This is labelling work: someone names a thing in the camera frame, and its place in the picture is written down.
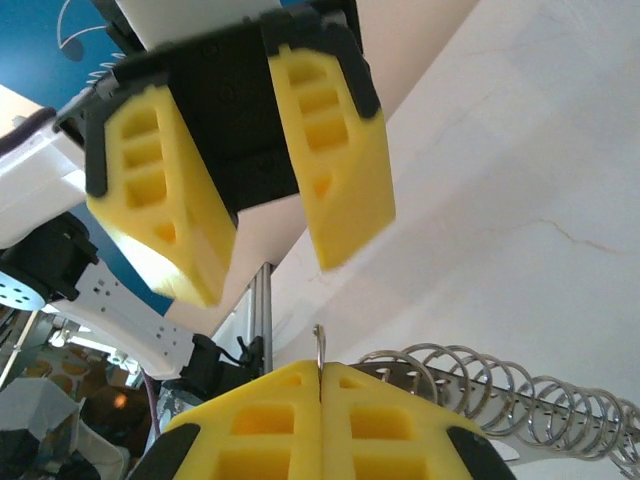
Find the metal spring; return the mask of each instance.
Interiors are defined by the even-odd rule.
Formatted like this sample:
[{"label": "metal spring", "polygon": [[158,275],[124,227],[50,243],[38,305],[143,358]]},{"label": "metal spring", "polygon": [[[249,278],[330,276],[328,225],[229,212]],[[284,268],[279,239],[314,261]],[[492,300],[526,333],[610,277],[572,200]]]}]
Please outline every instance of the metal spring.
[{"label": "metal spring", "polygon": [[93,85],[98,80],[100,80],[103,76],[109,73],[113,67],[116,66],[116,63],[118,63],[119,60],[122,60],[126,57],[124,53],[115,52],[112,53],[111,56],[116,60],[115,62],[102,62],[100,64],[100,68],[102,68],[102,70],[94,70],[93,72],[89,72],[89,79],[87,80],[87,83],[89,85]]},{"label": "metal spring", "polygon": [[[623,476],[640,478],[640,409],[605,390],[532,377],[517,363],[459,345],[380,350],[356,368],[372,373],[376,366],[381,380],[476,421],[489,437],[515,435],[529,447],[582,460],[609,457]],[[393,375],[396,367],[403,367],[402,377]]]}]

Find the yellow foam pad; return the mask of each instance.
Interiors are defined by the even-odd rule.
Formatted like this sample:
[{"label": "yellow foam pad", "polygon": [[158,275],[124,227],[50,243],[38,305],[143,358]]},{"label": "yellow foam pad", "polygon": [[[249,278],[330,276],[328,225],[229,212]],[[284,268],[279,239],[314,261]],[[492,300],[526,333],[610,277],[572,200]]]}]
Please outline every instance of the yellow foam pad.
[{"label": "yellow foam pad", "polygon": [[87,205],[149,287],[217,304],[236,229],[167,86],[132,96],[105,124],[108,191]]},{"label": "yellow foam pad", "polygon": [[472,480],[449,440],[475,423],[339,363],[322,376],[325,480]]},{"label": "yellow foam pad", "polygon": [[269,68],[318,261],[334,268],[395,218],[384,117],[360,117],[333,56],[285,45]]},{"label": "yellow foam pad", "polygon": [[200,433],[174,480],[320,480],[318,369],[298,362],[172,420]]},{"label": "yellow foam pad", "polygon": [[447,436],[470,420],[353,368],[297,362],[183,413],[174,480],[471,480]]}]

